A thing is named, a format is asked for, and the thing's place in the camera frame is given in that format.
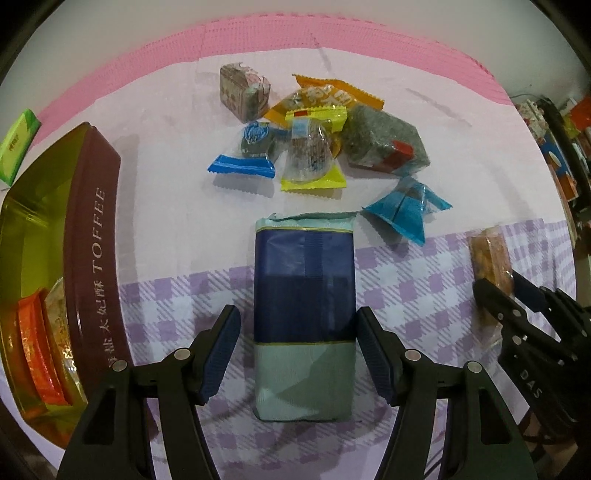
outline wrapped cookie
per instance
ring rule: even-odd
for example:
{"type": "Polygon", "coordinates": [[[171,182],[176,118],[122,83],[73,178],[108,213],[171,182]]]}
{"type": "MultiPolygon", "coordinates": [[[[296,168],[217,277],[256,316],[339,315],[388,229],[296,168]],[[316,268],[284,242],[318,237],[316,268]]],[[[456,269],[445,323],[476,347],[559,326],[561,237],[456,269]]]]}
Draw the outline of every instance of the wrapped cookie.
{"type": "Polygon", "coordinates": [[[269,81],[242,63],[220,68],[220,100],[243,123],[265,114],[270,91],[269,81]]]}
{"type": "Polygon", "coordinates": [[[430,165],[417,129],[389,113],[358,103],[348,110],[342,151],[352,167],[404,177],[430,165]]]}

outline plastic wrapper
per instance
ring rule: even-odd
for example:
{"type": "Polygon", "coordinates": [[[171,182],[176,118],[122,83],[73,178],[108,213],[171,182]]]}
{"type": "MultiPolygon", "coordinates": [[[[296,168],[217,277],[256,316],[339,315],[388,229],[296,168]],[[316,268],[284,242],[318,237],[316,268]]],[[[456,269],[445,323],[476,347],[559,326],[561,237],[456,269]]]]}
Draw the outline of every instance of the plastic wrapper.
{"type": "MultiPolygon", "coordinates": [[[[498,227],[488,228],[469,239],[472,267],[476,279],[486,278],[507,295],[513,295],[513,269],[505,237],[498,227]]],[[[502,325],[490,313],[480,309],[482,343],[486,348],[501,340],[502,325]]]]}
{"type": "Polygon", "coordinates": [[[220,100],[243,123],[263,116],[270,91],[269,81],[242,63],[220,68],[220,100]]]}
{"type": "Polygon", "coordinates": [[[388,223],[394,230],[416,244],[425,244],[423,217],[428,213],[452,208],[425,184],[406,177],[384,198],[363,210],[388,223]]]}
{"type": "Polygon", "coordinates": [[[344,107],[300,109],[286,116],[291,125],[281,190],[334,189],[346,180],[333,158],[334,134],[347,118],[344,107]]]}
{"type": "Polygon", "coordinates": [[[301,88],[281,102],[274,105],[265,118],[271,122],[286,127],[287,112],[318,106],[345,106],[351,108],[359,103],[371,105],[381,110],[384,101],[353,85],[337,79],[314,79],[303,75],[294,75],[301,88]]]}
{"type": "Polygon", "coordinates": [[[47,330],[50,348],[55,360],[60,382],[67,392],[79,395],[83,401],[86,396],[80,383],[78,370],[74,363],[70,332],[66,316],[66,296],[64,294],[64,279],[60,278],[45,297],[47,313],[47,330]]]}
{"type": "Polygon", "coordinates": [[[513,295],[513,269],[499,228],[489,228],[471,237],[470,253],[476,279],[486,278],[507,295],[513,295]]]}
{"type": "Polygon", "coordinates": [[[261,420],[351,415],[355,216],[272,215],[256,223],[255,413],[261,420]]]}
{"type": "Polygon", "coordinates": [[[350,108],[348,114],[340,137],[343,154],[351,166],[404,177],[430,165],[413,125],[361,103],[350,108]]]}
{"type": "Polygon", "coordinates": [[[281,152],[281,142],[287,140],[287,135],[286,130],[274,128],[268,122],[251,122],[207,170],[272,179],[275,177],[274,163],[281,152]]]}
{"type": "Polygon", "coordinates": [[[43,290],[18,302],[18,324],[22,349],[41,401],[49,405],[71,405],[57,376],[47,339],[43,303],[43,290]]]}

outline wrapped snack bar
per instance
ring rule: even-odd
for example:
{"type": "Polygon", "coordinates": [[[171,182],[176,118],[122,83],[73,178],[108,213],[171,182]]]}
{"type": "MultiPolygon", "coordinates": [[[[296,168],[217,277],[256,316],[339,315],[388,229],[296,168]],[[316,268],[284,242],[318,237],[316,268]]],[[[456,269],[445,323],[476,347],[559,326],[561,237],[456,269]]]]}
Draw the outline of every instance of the wrapped snack bar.
{"type": "Polygon", "coordinates": [[[413,125],[368,105],[349,109],[340,137],[343,154],[353,167],[404,177],[430,165],[413,125]]]}
{"type": "Polygon", "coordinates": [[[274,105],[265,115],[267,120],[282,127],[288,126],[285,116],[292,110],[326,106],[351,108],[359,103],[371,105],[378,110],[384,107],[382,99],[342,80],[314,79],[303,75],[294,76],[301,88],[274,105]]]}
{"type": "Polygon", "coordinates": [[[270,91],[269,81],[242,63],[220,68],[220,100],[243,123],[263,116],[270,91]]]}
{"type": "Polygon", "coordinates": [[[261,420],[351,415],[356,215],[271,215],[256,223],[255,413],[261,420]]]}
{"type": "Polygon", "coordinates": [[[486,278],[507,295],[513,295],[513,269],[505,237],[498,227],[470,238],[474,277],[486,278]]]}

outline clear candy wrapper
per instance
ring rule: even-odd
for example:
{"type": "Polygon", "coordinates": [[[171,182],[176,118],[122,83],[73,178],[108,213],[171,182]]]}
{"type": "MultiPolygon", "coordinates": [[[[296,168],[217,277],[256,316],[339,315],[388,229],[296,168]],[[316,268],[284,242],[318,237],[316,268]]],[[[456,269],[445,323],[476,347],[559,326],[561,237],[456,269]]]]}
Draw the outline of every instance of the clear candy wrapper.
{"type": "Polygon", "coordinates": [[[275,177],[275,161],[288,132],[268,122],[251,122],[242,129],[232,146],[207,169],[213,173],[242,173],[275,177]]]}
{"type": "Polygon", "coordinates": [[[286,118],[291,138],[281,190],[344,188],[345,177],[334,161],[334,135],[345,124],[346,108],[299,109],[288,112],[286,118]]]}
{"type": "Polygon", "coordinates": [[[352,167],[404,177],[430,165],[413,125],[361,103],[351,107],[348,115],[340,138],[352,167]]]}
{"type": "Polygon", "coordinates": [[[330,132],[322,120],[294,119],[283,178],[293,182],[322,178],[333,164],[330,144],[330,132]]]}

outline orange wrapped candy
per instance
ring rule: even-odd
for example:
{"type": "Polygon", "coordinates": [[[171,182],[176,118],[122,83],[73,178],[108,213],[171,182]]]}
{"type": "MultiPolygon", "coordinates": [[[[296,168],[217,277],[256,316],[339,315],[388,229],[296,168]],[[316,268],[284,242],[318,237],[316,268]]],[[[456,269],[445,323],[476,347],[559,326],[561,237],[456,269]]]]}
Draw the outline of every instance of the orange wrapped candy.
{"type": "Polygon", "coordinates": [[[351,108],[358,102],[377,110],[384,108],[384,101],[353,85],[337,79],[315,79],[294,75],[300,89],[273,106],[266,114],[267,120],[288,127],[285,115],[291,110],[314,106],[345,106],[351,108]]]}
{"type": "Polygon", "coordinates": [[[43,317],[42,294],[43,290],[39,289],[18,302],[22,349],[41,400],[50,405],[70,405],[51,356],[43,317]]]}

